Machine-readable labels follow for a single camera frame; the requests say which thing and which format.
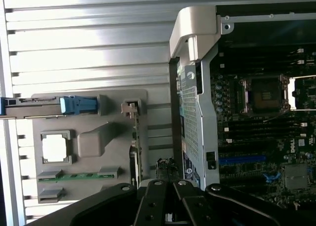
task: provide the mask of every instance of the white label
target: white label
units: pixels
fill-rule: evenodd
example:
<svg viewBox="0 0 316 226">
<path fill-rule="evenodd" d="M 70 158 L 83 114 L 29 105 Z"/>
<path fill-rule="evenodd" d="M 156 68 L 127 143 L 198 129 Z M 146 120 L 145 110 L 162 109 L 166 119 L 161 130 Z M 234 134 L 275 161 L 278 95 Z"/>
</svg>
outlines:
<svg viewBox="0 0 316 226">
<path fill-rule="evenodd" d="M 305 146 L 305 140 L 304 140 L 304 139 L 299 139 L 299 140 L 298 140 L 298 146 L 299 146 L 299 147 Z"/>
<path fill-rule="evenodd" d="M 295 153 L 295 140 L 291 140 L 291 153 Z"/>
</svg>

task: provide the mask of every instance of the motherboard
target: motherboard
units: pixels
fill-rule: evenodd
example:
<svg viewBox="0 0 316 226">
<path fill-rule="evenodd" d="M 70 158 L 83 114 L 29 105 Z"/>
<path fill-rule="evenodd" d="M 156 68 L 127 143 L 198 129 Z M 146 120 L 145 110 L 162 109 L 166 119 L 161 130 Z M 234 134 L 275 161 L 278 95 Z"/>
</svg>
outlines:
<svg viewBox="0 0 316 226">
<path fill-rule="evenodd" d="M 219 46 L 210 74 L 220 183 L 315 209 L 316 45 Z"/>
</svg>

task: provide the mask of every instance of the cpu socket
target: cpu socket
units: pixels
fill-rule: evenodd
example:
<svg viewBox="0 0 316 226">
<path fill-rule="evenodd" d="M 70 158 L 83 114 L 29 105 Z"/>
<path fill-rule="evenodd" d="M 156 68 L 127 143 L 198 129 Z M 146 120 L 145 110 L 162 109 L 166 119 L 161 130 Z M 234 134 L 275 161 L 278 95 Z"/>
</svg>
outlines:
<svg viewBox="0 0 316 226">
<path fill-rule="evenodd" d="M 242 79 L 244 108 L 249 116 L 272 116 L 290 110 L 287 86 L 289 79 L 283 75 L 260 76 Z"/>
</svg>

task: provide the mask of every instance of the metal side panel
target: metal side panel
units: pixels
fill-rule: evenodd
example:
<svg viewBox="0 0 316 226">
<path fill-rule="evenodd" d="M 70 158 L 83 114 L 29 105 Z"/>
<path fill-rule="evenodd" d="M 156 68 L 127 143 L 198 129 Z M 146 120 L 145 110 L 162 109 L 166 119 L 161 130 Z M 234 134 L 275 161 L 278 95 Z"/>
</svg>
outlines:
<svg viewBox="0 0 316 226">
<path fill-rule="evenodd" d="M 178 12 L 194 5 L 286 1 L 312 0 L 0 0 L 1 96 L 146 89 L 154 163 L 172 156 L 168 41 Z M 37 204 L 32 122 L 3 124 L 7 224 L 24 225 L 70 204 Z"/>
<path fill-rule="evenodd" d="M 201 61 L 202 93 L 197 90 L 195 65 L 187 65 L 181 74 L 186 154 L 199 175 L 200 187 L 219 182 L 218 166 L 209 169 L 207 152 L 217 159 L 217 118 L 210 95 L 209 63 L 217 54 L 217 46 Z"/>
</svg>

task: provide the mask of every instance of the perforated metal panel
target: perforated metal panel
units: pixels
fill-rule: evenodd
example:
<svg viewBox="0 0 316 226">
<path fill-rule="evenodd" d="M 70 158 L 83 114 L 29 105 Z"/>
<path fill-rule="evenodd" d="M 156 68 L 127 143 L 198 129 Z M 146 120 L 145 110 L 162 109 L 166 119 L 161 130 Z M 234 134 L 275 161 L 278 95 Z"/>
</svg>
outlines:
<svg viewBox="0 0 316 226">
<path fill-rule="evenodd" d="M 184 128 L 187 151 L 197 161 L 198 159 L 198 130 L 197 130 L 197 88 L 191 87 L 182 91 L 184 109 Z"/>
</svg>

